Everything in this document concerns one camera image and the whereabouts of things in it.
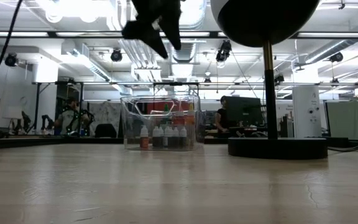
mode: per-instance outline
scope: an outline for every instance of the black shirt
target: black shirt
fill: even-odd
[[[219,122],[222,126],[222,128],[229,128],[229,121],[227,120],[227,111],[226,109],[219,109],[217,111],[218,114],[221,115],[221,122]]]

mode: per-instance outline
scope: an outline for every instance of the computer monitor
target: computer monitor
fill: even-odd
[[[230,123],[242,121],[243,126],[263,125],[264,117],[261,107],[259,98],[226,97],[227,119]]]

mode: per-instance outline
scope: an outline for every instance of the pillar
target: pillar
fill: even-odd
[[[318,68],[305,67],[293,73],[295,83],[318,83]],[[321,136],[321,113],[318,86],[296,86],[292,90],[296,138]]]
[[[34,82],[55,82],[58,78],[59,65],[47,58],[41,60],[38,64],[33,66]],[[42,115],[48,115],[51,119],[55,119],[56,111],[56,85],[41,85],[40,89],[43,90],[39,96],[38,116],[37,116],[37,133],[42,127]]]

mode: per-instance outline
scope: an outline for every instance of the round lamp base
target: round lamp base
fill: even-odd
[[[229,155],[259,159],[324,159],[328,156],[323,138],[229,138]]]

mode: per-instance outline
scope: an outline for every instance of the clear plastic bin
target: clear plastic bin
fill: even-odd
[[[191,151],[204,143],[196,95],[121,98],[125,149]]]

